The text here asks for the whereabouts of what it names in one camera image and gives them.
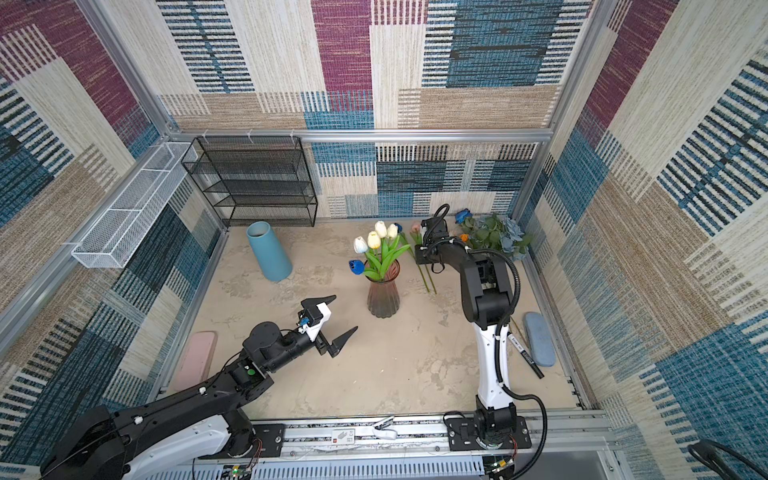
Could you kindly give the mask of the pink tulip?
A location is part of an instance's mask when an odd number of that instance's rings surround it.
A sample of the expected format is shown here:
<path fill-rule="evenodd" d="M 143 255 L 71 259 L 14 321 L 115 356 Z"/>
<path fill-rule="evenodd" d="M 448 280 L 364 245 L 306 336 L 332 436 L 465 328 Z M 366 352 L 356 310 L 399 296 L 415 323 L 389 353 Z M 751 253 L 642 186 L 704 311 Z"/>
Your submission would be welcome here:
<path fill-rule="evenodd" d="M 410 240 L 409 243 L 411 244 L 411 256 L 415 260 L 416 259 L 416 253 L 418 251 L 418 246 L 422 242 L 422 235 L 421 235 L 421 226 L 419 223 L 414 223 L 409 231 Z M 419 274 L 421 276 L 422 282 L 424 284 L 424 288 L 426 289 L 427 293 L 430 293 L 429 289 L 429 283 L 427 282 L 424 272 L 421 269 L 421 266 L 418 264 L 418 262 L 415 260 L 417 269 L 419 271 Z"/>

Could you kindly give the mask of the blue rose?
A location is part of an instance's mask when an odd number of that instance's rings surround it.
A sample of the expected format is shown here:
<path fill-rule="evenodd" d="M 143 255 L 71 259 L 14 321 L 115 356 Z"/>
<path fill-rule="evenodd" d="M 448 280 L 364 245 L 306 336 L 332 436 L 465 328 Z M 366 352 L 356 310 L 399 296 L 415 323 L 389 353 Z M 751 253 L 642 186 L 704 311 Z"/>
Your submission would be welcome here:
<path fill-rule="evenodd" d="M 472 213 L 468 208 L 464 208 L 455 214 L 455 223 L 463 224 L 467 219 L 472 217 Z"/>

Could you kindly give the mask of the dusty blue hydrangea bunch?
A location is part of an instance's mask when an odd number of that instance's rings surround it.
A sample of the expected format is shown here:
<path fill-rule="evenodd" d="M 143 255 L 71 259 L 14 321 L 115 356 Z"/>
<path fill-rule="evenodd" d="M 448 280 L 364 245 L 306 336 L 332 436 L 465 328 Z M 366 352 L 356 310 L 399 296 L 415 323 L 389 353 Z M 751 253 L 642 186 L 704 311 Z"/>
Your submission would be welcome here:
<path fill-rule="evenodd" d="M 528 254 L 532 242 L 532 236 L 505 215 L 471 217 L 461 224 L 461 230 L 469 236 L 466 243 L 471 248 L 499 251 L 515 261 Z"/>

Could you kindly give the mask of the yellow tulip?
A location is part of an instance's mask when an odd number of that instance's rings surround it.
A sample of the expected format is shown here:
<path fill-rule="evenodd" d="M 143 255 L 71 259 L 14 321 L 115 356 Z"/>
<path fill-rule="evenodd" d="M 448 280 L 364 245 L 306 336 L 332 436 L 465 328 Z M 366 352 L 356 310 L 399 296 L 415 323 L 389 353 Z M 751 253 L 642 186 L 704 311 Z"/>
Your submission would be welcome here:
<path fill-rule="evenodd" d="M 386 276 L 384 268 L 383 250 L 384 244 L 382 238 L 376 231 L 371 231 L 367 237 L 368 251 L 366 257 L 370 268 L 376 272 L 376 280 L 383 281 Z"/>

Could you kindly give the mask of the pink ribbed glass vase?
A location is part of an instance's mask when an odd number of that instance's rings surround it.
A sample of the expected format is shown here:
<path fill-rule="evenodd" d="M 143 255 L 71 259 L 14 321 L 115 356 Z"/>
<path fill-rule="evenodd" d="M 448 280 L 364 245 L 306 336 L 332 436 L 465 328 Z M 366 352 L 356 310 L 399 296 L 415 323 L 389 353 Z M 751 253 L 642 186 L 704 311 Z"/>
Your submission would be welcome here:
<path fill-rule="evenodd" d="M 390 266 L 385 279 L 374 281 L 369 279 L 367 306 L 372 315 L 377 318 L 392 317 L 400 308 L 400 295 L 396 279 L 400 274 L 400 264 L 395 260 Z"/>

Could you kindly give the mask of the teal cylindrical vase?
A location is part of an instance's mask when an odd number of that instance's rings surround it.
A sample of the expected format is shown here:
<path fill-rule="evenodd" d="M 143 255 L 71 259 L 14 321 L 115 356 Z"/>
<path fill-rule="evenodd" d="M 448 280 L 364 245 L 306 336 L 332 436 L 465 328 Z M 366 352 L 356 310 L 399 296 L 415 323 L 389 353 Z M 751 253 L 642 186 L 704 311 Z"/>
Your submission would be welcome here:
<path fill-rule="evenodd" d="M 278 283 L 292 273 L 291 260 L 268 222 L 252 223 L 247 228 L 246 235 L 266 279 Z"/>

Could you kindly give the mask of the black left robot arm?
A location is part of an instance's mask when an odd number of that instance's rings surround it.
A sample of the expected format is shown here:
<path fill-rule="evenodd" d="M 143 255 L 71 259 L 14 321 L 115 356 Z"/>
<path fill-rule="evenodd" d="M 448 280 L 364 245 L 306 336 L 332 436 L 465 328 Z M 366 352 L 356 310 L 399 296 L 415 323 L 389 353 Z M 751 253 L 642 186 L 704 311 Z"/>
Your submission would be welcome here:
<path fill-rule="evenodd" d="M 257 324 L 242 350 L 196 385 L 137 407 L 86 411 L 43 461 L 41 478 L 141 479 L 201 456 L 249 454 L 256 434 L 243 408 L 273 385 L 272 373 L 311 349 L 335 357 L 353 335 L 324 336 L 334 299 L 302 300 L 291 330 Z"/>

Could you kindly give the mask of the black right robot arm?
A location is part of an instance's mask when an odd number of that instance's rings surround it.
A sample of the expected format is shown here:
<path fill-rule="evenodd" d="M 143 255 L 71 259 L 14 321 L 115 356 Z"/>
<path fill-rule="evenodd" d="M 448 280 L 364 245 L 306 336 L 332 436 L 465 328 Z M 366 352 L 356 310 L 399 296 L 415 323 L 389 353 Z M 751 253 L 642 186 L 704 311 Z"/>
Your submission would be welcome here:
<path fill-rule="evenodd" d="M 460 279 L 461 305 L 473 325 L 480 367 L 474 423 L 484 447 L 496 447 L 517 430 L 517 401 L 541 400 L 509 386 L 509 324 L 520 299 L 520 276 L 512 260 L 493 249 L 474 249 L 449 233 L 442 205 L 421 221 L 420 265 L 450 266 Z"/>

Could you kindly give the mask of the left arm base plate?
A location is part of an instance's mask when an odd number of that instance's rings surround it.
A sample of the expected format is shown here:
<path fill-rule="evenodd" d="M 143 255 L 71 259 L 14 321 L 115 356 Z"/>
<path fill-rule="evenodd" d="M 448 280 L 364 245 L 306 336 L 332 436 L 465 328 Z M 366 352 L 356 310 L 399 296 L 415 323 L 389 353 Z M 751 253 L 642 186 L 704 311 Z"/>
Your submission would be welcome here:
<path fill-rule="evenodd" d="M 277 458 L 282 453 L 286 424 L 253 424 L 230 436 L 223 453 L 230 458 Z"/>

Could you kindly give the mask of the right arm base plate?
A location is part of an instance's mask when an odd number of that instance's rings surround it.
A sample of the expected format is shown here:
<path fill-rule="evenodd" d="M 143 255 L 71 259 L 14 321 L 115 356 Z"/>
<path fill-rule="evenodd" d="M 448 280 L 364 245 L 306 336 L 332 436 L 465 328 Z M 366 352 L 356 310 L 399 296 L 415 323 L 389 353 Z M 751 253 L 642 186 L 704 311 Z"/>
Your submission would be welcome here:
<path fill-rule="evenodd" d="M 516 418 L 514 427 L 486 426 L 463 414 L 444 415 L 451 451 L 530 449 L 532 440 L 526 419 Z"/>

